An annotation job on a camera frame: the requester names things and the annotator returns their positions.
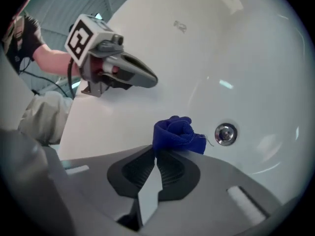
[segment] blue cloth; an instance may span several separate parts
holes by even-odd
[[[206,137],[195,134],[189,117],[172,116],[160,120],[154,125],[153,150],[161,149],[190,150],[203,154],[206,149]]]

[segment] person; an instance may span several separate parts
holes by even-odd
[[[39,22],[26,13],[22,14],[29,1],[25,0],[12,17],[7,32],[2,38],[3,52],[17,74],[20,73],[22,60],[30,58],[42,71],[65,76],[71,56],[63,51],[51,50],[41,36]],[[75,63],[72,66],[72,75],[79,75]],[[58,144],[71,104],[71,98],[65,98],[56,91],[49,91],[44,95],[33,95],[33,99],[22,115],[18,129],[41,144]]]

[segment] gray cloth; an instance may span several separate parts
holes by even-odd
[[[24,112],[18,129],[42,145],[58,144],[71,104],[71,98],[64,98],[56,91],[35,95]]]

